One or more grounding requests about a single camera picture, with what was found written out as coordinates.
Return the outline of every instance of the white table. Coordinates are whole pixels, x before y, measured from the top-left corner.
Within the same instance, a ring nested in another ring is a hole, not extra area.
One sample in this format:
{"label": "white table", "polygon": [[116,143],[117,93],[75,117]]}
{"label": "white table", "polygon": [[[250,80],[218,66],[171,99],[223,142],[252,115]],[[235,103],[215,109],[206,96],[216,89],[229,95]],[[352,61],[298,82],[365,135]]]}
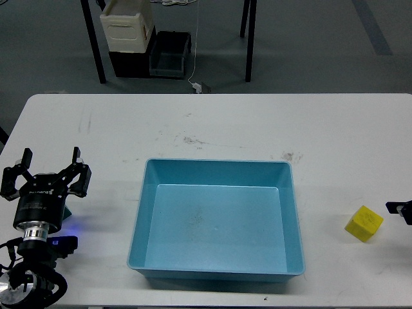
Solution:
{"label": "white table", "polygon": [[[412,199],[411,95],[37,95],[0,156],[23,149],[32,174],[58,172],[79,146],[93,172],[70,196],[59,234],[58,304],[88,306],[412,306],[412,227],[387,201]],[[145,279],[126,266],[145,161],[152,157],[288,160],[306,272],[287,284]],[[1,241],[17,200],[0,200]],[[385,221],[368,243],[344,230],[366,205]],[[6,263],[6,252],[1,253]]]}

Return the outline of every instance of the table leg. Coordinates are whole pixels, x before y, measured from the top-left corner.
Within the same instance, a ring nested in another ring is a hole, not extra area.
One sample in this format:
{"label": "table leg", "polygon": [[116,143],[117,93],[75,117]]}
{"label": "table leg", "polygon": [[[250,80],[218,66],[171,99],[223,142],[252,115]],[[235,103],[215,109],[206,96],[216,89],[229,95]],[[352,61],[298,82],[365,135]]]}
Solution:
{"label": "table leg", "polygon": [[97,3],[100,7],[100,9],[103,11],[104,7],[106,6],[106,3],[104,2],[104,0],[97,0]]}
{"label": "table leg", "polygon": [[248,32],[248,39],[247,39],[247,55],[246,55],[246,77],[245,77],[246,82],[250,82],[252,78],[253,44],[254,44],[254,37],[255,37],[257,1],[258,0],[250,1],[249,32]]}
{"label": "table leg", "polygon": [[98,73],[98,79],[100,80],[101,84],[106,83],[106,76],[104,75],[104,68],[102,63],[102,57],[100,56],[100,51],[98,50],[97,38],[95,27],[93,25],[93,20],[91,19],[91,12],[89,6],[89,0],[80,0],[82,3],[84,21],[86,22],[86,27],[89,33],[89,40],[91,45],[91,50],[93,52],[93,56],[95,58],[96,69]]}
{"label": "table leg", "polygon": [[3,130],[2,127],[0,127],[0,142],[3,145],[6,145],[7,140],[8,140],[8,134]]}
{"label": "table leg", "polygon": [[245,2],[243,3],[242,23],[240,25],[240,37],[245,37],[247,15],[249,13],[249,7],[250,7],[250,0],[245,0]]}

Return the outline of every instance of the blue plastic bin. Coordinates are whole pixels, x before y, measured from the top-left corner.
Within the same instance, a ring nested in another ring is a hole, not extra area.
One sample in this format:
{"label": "blue plastic bin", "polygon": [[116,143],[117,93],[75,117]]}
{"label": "blue plastic bin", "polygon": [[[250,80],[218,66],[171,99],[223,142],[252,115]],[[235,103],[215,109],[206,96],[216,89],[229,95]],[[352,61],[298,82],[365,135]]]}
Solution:
{"label": "blue plastic bin", "polygon": [[127,264],[161,278],[284,282],[302,274],[290,164],[148,160]]}

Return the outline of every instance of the yellow block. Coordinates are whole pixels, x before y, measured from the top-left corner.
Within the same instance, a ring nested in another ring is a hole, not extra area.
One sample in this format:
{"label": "yellow block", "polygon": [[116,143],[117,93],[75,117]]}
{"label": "yellow block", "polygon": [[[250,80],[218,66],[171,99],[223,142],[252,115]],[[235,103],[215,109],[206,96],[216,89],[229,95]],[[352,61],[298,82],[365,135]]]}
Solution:
{"label": "yellow block", "polygon": [[376,233],[383,221],[384,218],[375,214],[366,206],[362,206],[352,216],[351,220],[345,226],[345,230],[357,239],[365,242]]}

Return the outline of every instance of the white storage box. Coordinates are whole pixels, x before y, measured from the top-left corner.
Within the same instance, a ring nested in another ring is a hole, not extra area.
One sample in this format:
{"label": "white storage box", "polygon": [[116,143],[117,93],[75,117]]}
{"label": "white storage box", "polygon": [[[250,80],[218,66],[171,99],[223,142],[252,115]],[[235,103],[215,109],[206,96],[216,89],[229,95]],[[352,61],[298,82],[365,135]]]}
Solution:
{"label": "white storage box", "polygon": [[111,52],[146,52],[154,28],[150,0],[111,0],[100,21]]}

